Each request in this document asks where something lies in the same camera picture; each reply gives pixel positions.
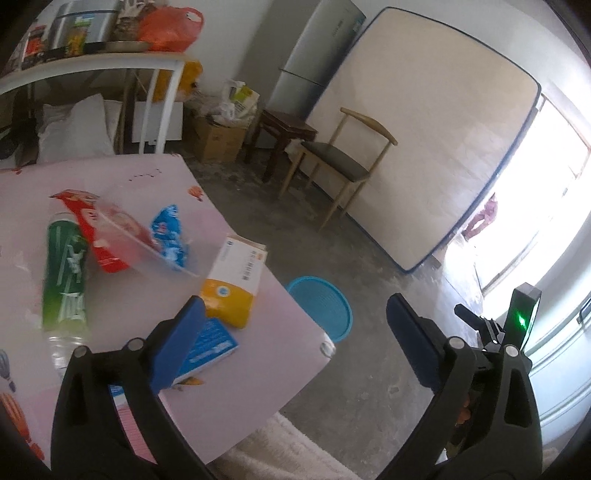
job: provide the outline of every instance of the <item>chair seat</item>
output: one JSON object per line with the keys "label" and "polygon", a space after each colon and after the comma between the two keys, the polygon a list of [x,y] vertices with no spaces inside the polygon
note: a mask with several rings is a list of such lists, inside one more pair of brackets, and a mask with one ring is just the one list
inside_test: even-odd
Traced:
{"label": "chair seat", "polygon": [[369,178],[369,172],[338,148],[319,142],[302,142],[302,147],[316,155],[328,166],[334,168],[349,181]]}

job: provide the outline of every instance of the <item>white pillow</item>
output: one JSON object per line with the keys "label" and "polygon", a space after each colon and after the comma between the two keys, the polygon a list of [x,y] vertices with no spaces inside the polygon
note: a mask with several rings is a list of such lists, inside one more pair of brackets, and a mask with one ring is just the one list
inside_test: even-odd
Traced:
{"label": "white pillow", "polygon": [[85,98],[62,118],[66,106],[47,109],[39,133],[37,163],[108,157],[115,155],[106,128],[103,96]]}
{"label": "white pillow", "polygon": [[121,105],[123,103],[117,100],[105,100],[105,119],[107,124],[107,135],[111,144],[115,145],[115,135],[119,125],[119,115],[121,114]]}

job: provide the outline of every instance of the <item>orange plastic bag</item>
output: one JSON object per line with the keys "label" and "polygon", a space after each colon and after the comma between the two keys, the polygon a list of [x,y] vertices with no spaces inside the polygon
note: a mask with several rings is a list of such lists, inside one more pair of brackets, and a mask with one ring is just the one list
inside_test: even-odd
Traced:
{"label": "orange plastic bag", "polygon": [[[191,90],[193,90],[193,83],[201,76],[202,73],[203,66],[201,65],[201,62],[188,61],[185,63],[183,75],[181,77],[180,83],[178,84],[176,97],[177,101],[182,102],[183,96],[187,97],[189,93],[191,93]],[[158,80],[156,81],[154,96],[152,97],[154,102],[161,102],[164,100],[166,92],[168,91],[168,83],[170,82],[170,77],[172,74],[173,72],[170,70],[160,70],[158,74]]]}
{"label": "orange plastic bag", "polygon": [[150,42],[150,51],[184,52],[199,38],[203,23],[203,14],[194,8],[162,7],[140,22],[138,40]]}

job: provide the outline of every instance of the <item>metal pot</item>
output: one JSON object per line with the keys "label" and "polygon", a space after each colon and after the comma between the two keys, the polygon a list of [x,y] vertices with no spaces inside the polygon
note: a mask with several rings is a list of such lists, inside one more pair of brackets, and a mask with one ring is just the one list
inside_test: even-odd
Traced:
{"label": "metal pot", "polygon": [[121,0],[77,0],[63,4],[49,30],[47,48],[55,50],[65,47],[74,23],[80,17],[90,21],[86,44],[109,41],[123,5]]}

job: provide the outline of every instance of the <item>wooden stool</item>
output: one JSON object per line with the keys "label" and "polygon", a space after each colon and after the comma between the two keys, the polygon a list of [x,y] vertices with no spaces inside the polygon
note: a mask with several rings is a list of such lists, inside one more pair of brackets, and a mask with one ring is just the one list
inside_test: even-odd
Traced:
{"label": "wooden stool", "polygon": [[263,110],[261,119],[252,134],[251,143],[247,146],[244,163],[251,162],[252,154],[254,153],[256,142],[258,141],[262,129],[266,130],[277,139],[275,147],[269,157],[267,169],[262,176],[262,181],[264,182],[268,182],[273,176],[279,155],[285,150],[291,140],[301,138],[312,142],[318,133],[310,125],[289,113]]}

